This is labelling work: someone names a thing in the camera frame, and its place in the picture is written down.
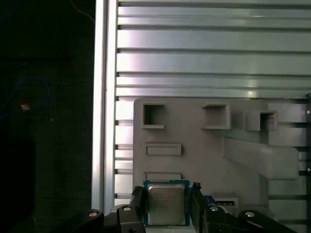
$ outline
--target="raised plastic block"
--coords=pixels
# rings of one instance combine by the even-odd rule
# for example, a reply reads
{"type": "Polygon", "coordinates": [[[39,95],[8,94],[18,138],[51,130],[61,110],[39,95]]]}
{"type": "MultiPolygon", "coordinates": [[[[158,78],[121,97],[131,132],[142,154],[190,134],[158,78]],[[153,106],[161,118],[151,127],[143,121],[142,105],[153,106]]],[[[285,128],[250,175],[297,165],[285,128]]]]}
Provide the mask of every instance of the raised plastic block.
{"type": "Polygon", "coordinates": [[[142,111],[143,129],[164,129],[161,115],[165,111],[162,103],[144,103],[142,111]]]}
{"type": "Polygon", "coordinates": [[[146,172],[145,180],[180,180],[180,173],[156,173],[146,172]]]}
{"type": "Polygon", "coordinates": [[[278,130],[277,112],[271,110],[246,111],[245,129],[250,131],[278,130]]]}
{"type": "Polygon", "coordinates": [[[203,107],[206,114],[204,130],[231,129],[230,105],[227,103],[209,103],[203,107]]]}
{"type": "Polygon", "coordinates": [[[224,157],[243,164],[269,180],[295,180],[298,177],[298,151],[291,147],[224,138],[224,157]]]}

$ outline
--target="bolt head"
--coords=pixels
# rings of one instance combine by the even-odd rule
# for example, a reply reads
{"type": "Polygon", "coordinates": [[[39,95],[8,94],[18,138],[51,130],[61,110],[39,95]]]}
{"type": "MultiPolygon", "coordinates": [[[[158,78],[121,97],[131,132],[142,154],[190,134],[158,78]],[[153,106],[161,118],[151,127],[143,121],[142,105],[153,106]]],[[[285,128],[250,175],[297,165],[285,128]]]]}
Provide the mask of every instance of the bolt head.
{"type": "Polygon", "coordinates": [[[218,211],[218,207],[217,206],[212,206],[212,207],[210,207],[210,210],[211,211],[218,211]]]}
{"type": "Polygon", "coordinates": [[[255,217],[255,214],[253,212],[246,212],[245,215],[248,217],[255,217]]]}
{"type": "Polygon", "coordinates": [[[97,214],[98,214],[98,213],[94,211],[94,212],[89,213],[88,215],[89,215],[90,217],[95,217],[97,214]]]}

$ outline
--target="slotted aluminum panel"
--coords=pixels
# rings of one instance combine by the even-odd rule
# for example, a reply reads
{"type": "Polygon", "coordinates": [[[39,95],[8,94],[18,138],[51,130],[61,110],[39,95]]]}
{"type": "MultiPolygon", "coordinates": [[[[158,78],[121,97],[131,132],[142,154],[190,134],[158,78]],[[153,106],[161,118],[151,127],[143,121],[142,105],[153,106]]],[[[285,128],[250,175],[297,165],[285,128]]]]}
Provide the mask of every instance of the slotted aluminum panel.
{"type": "MultiPolygon", "coordinates": [[[[309,0],[109,0],[106,92],[94,87],[105,94],[105,115],[94,118],[104,125],[104,136],[96,138],[98,147],[105,147],[93,147],[95,161],[105,158],[104,191],[93,188],[92,207],[107,214],[125,200],[115,196],[131,193],[133,103],[139,97],[271,99],[280,129],[270,132],[270,144],[298,148],[300,167],[307,168],[301,99],[311,92],[310,7],[309,0]],[[102,197],[104,206],[94,197],[102,197]]],[[[279,213],[283,203],[301,206],[309,194],[305,178],[277,181],[270,190],[271,208],[279,213]],[[291,200],[283,200],[288,195],[291,200]]],[[[286,214],[293,228],[305,229],[297,219],[302,211],[303,206],[286,214]]]]}

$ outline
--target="black surface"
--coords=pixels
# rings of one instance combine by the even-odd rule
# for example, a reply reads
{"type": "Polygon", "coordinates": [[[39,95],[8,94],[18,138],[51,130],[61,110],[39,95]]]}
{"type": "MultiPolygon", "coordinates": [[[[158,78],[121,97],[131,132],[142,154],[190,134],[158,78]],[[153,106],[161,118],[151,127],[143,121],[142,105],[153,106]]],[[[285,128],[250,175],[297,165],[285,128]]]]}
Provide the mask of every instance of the black surface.
{"type": "MultiPolygon", "coordinates": [[[[94,17],[94,0],[72,1],[94,17]]],[[[8,2],[0,2],[0,16],[10,10],[8,2]]],[[[14,174],[2,173],[12,194],[2,203],[24,211],[18,203],[27,202],[30,210],[32,195],[35,206],[11,232],[37,232],[34,219],[40,233],[48,232],[90,209],[94,28],[69,0],[20,1],[10,17],[0,17],[0,106],[24,78],[40,77],[51,88],[42,109],[0,121],[1,167],[14,174]],[[35,145],[34,153],[16,150],[26,142],[35,145]]],[[[5,112],[45,97],[40,83],[29,82],[5,112]]]]}

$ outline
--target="rectangular slot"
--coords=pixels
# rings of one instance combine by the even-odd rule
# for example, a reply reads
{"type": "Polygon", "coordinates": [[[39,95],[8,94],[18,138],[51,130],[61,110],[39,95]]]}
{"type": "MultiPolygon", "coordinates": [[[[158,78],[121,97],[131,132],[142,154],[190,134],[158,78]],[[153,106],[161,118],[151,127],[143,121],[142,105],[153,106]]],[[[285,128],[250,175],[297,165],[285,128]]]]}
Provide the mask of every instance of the rectangular slot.
{"type": "Polygon", "coordinates": [[[163,124],[163,104],[143,105],[143,128],[144,129],[164,129],[163,124]]]}
{"type": "Polygon", "coordinates": [[[146,143],[146,155],[181,155],[181,144],[178,143],[146,143]]]}
{"type": "Polygon", "coordinates": [[[245,129],[249,131],[277,131],[278,117],[276,111],[255,110],[244,113],[245,129]]]}
{"type": "Polygon", "coordinates": [[[226,103],[208,104],[203,107],[206,122],[202,129],[226,130],[231,129],[230,106],[226,103]]]}
{"type": "Polygon", "coordinates": [[[274,131],[276,128],[276,113],[260,114],[260,130],[274,131]]]}

